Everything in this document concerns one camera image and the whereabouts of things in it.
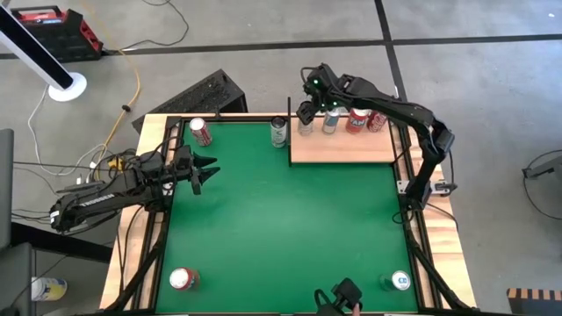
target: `green mat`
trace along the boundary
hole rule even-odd
[[[410,274],[393,171],[378,164],[288,166],[268,124],[211,124],[221,171],[194,196],[174,197],[157,312],[316,312],[314,290],[350,277],[366,312],[416,311],[414,289],[384,291],[381,274]],[[169,284],[178,267],[196,269],[196,290]]]

